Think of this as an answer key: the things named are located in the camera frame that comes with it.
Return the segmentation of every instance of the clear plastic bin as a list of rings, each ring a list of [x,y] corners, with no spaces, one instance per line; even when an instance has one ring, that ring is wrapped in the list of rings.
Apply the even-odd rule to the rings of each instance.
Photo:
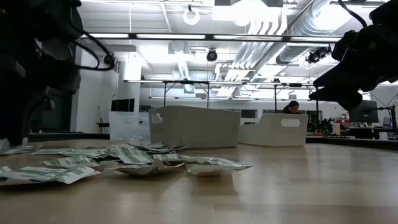
[[[111,140],[149,139],[149,115],[138,112],[109,112]]]

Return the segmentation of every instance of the desk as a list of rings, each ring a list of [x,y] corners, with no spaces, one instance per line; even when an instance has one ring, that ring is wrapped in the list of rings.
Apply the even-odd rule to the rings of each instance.
[[[355,138],[374,138],[376,140],[380,139],[380,133],[396,132],[396,130],[391,128],[350,128],[349,130]]]
[[[106,140],[46,142],[100,146]],[[232,177],[169,172],[113,174],[71,185],[0,189],[0,223],[384,224],[398,220],[398,154],[377,149],[306,147],[187,149],[183,154],[250,162]],[[0,157],[0,166],[39,166],[48,156]]]

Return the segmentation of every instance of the ceiling beam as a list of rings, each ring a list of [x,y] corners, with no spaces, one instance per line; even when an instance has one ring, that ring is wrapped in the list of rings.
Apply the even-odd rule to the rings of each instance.
[[[164,16],[164,19],[166,21],[167,28],[168,28],[169,32],[173,32],[172,26],[170,25],[169,18],[167,17],[167,12],[166,12],[166,7],[164,5],[164,2],[160,3],[160,7],[162,8],[163,16]]]

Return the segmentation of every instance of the camera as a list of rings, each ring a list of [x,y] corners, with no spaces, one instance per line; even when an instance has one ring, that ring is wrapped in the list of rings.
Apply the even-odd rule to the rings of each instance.
[[[207,53],[207,61],[208,62],[215,62],[217,60],[217,53],[215,49],[210,49]]]

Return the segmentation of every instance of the black cable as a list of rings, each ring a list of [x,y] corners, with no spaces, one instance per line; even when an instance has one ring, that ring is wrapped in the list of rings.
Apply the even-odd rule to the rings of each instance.
[[[373,93],[369,94],[372,95],[375,99],[377,99],[383,106],[387,107],[381,100],[379,100],[375,95],[373,95]]]
[[[395,94],[395,95],[391,98],[390,102],[388,102],[388,104],[387,104],[387,107],[390,106],[391,101],[392,101],[395,97],[397,97],[397,95],[398,95],[398,93]]]
[[[100,66],[101,60],[93,50],[91,50],[89,47],[87,47],[77,41],[73,41],[72,43],[75,44],[76,46],[80,47],[81,49],[87,51],[91,56],[93,56],[95,58],[95,60],[97,61],[97,66],[95,68],[98,68]]]
[[[93,37],[92,35],[90,35],[87,31],[85,30],[81,30],[78,27],[76,27],[72,22],[70,23],[70,25],[78,32],[80,32],[81,34],[86,35],[90,40],[94,41],[94,43],[100,47],[100,49],[105,52],[106,56],[105,57],[112,57],[111,53],[107,50],[107,48],[99,41],[97,40],[95,37]],[[114,60],[111,61],[111,64],[106,67],[106,68],[95,68],[95,67],[87,67],[87,66],[79,66],[77,65],[78,68],[80,69],[84,69],[84,70],[94,70],[94,71],[109,71],[112,70],[114,68]]]
[[[351,11],[351,10],[349,10],[349,9],[347,8],[347,6],[343,3],[343,0],[338,0],[338,4],[339,4],[344,10],[346,10],[350,15],[352,15],[355,19],[357,19],[357,20],[362,24],[362,26],[363,26],[364,28],[368,26],[368,25],[366,24],[366,21],[365,21],[361,16],[359,16],[357,13],[355,13],[355,12],[353,12],[353,11]]]
[[[373,93],[370,93],[370,92],[369,92],[369,94],[372,95],[375,99],[377,99],[383,106],[385,106],[386,108],[388,107],[388,106],[386,106],[381,100],[379,100],[375,95],[373,95]],[[387,110],[387,112],[388,112],[388,115],[390,116],[390,120],[391,120],[391,122],[392,122],[392,117],[391,117],[391,112],[390,112],[390,110]]]

